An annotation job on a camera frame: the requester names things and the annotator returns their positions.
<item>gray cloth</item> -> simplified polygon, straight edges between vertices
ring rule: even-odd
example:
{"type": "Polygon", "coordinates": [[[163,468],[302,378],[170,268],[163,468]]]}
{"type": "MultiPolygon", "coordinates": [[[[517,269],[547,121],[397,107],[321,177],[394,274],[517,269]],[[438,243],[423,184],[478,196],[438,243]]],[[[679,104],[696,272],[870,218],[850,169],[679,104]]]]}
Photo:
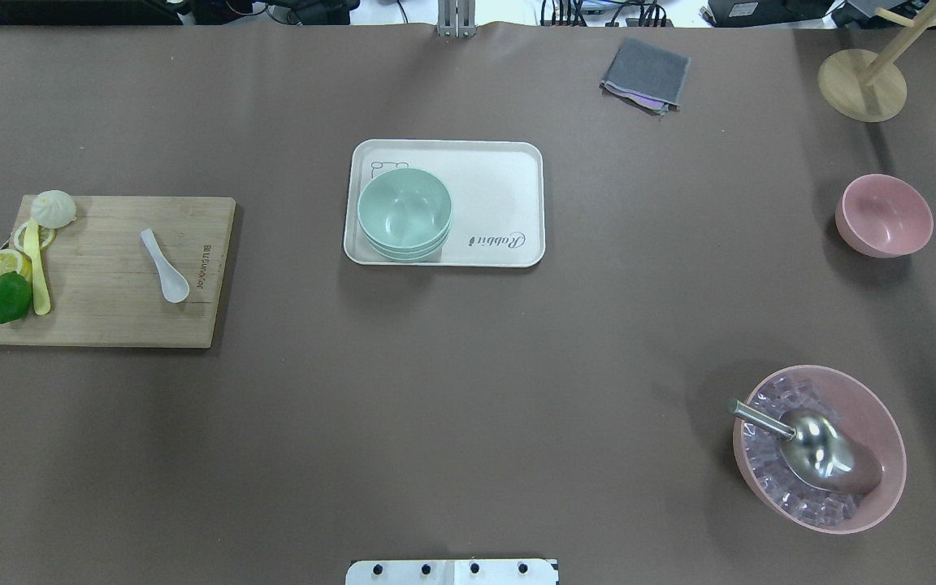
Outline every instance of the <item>gray cloth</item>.
{"type": "Polygon", "coordinates": [[[627,38],[602,77],[602,88],[659,115],[680,107],[681,89],[691,59],[627,38]]]}

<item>wooden cutting board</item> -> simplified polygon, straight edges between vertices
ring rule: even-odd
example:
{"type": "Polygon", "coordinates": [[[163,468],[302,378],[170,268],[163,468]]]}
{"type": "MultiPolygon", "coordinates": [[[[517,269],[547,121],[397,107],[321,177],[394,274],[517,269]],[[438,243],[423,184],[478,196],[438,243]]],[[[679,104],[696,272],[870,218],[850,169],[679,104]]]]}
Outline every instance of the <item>wooden cutting board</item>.
{"type": "MultiPolygon", "coordinates": [[[[24,196],[14,230],[30,216],[24,196]]],[[[208,348],[215,333],[236,202],[230,197],[74,197],[78,218],[41,252],[52,311],[0,325],[0,345],[208,348]],[[161,295],[140,240],[152,228],[190,283],[185,301],[161,295]]]]}

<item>ice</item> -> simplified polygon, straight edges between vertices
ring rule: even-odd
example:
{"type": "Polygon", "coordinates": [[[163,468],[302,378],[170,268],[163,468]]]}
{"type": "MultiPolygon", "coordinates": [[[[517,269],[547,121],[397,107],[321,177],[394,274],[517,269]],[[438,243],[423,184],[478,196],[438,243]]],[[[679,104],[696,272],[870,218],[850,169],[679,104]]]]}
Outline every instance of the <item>ice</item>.
{"type": "MultiPolygon", "coordinates": [[[[794,408],[811,408],[820,411],[832,423],[840,421],[840,415],[821,402],[818,390],[810,380],[792,381],[786,375],[761,386],[750,406],[774,418],[794,408]]],[[[757,477],[757,485],[777,507],[793,518],[809,526],[837,526],[858,511],[861,496],[826,492],[796,477],[779,454],[778,441],[768,431],[749,422],[744,423],[743,445],[747,463],[757,477]]]]}

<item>pink bowl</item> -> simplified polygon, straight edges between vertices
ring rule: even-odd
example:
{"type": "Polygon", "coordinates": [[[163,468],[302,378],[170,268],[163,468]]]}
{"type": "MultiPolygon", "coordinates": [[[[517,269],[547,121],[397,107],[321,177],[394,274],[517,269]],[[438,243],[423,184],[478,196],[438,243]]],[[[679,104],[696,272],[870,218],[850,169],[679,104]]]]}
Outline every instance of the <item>pink bowl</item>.
{"type": "Polygon", "coordinates": [[[836,206],[836,229],[852,248],[876,258],[894,258],[924,247],[934,217],[911,185],[889,175],[858,177],[836,206]]]}
{"type": "Polygon", "coordinates": [[[846,521],[836,526],[811,526],[801,522],[777,507],[757,484],[757,477],[750,469],[750,463],[746,458],[743,422],[736,419],[735,430],[732,433],[735,463],[742,471],[747,485],[757,494],[761,502],[767,504],[777,514],[799,523],[804,528],[827,534],[851,534],[873,528],[894,510],[898,500],[902,499],[902,490],[905,489],[908,459],[905,456],[902,433],[898,430],[898,425],[895,425],[891,412],[887,411],[887,407],[864,384],[842,371],[824,366],[791,366],[778,370],[757,384],[757,388],[754,388],[750,396],[747,396],[746,402],[752,402],[762,386],[779,378],[780,375],[785,375],[794,384],[804,380],[810,380],[814,384],[821,402],[840,415],[837,428],[847,433],[853,440],[872,449],[873,455],[876,455],[877,459],[883,463],[883,479],[876,489],[863,497],[858,511],[846,521]]]}

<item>round wooden base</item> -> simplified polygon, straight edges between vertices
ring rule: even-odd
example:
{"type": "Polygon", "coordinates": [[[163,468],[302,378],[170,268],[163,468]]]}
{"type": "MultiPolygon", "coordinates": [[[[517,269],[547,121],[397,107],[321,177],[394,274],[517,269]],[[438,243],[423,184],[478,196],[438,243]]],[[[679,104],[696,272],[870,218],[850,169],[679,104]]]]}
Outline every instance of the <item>round wooden base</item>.
{"type": "Polygon", "coordinates": [[[847,49],[829,56],[818,68],[818,88],[822,97],[840,114],[860,122],[883,122],[894,118],[908,95],[905,76],[888,64],[872,83],[862,85],[858,76],[868,69],[876,53],[847,49]]]}

